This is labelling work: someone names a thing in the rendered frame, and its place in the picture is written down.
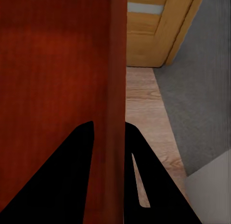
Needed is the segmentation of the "storage box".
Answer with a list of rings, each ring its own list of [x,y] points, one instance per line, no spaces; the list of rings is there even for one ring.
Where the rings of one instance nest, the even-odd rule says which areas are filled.
[[[94,124],[83,224],[124,224],[128,0],[0,0],[0,213]]]

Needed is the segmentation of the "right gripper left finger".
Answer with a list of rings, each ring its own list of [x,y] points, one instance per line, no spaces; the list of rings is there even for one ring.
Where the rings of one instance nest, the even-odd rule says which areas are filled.
[[[0,224],[83,224],[93,121],[77,126],[0,213]]]

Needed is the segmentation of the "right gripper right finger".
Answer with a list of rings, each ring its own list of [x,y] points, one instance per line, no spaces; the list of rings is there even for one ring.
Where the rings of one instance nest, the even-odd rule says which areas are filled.
[[[150,208],[140,205],[134,155]],[[125,122],[124,224],[202,224],[140,130]]]

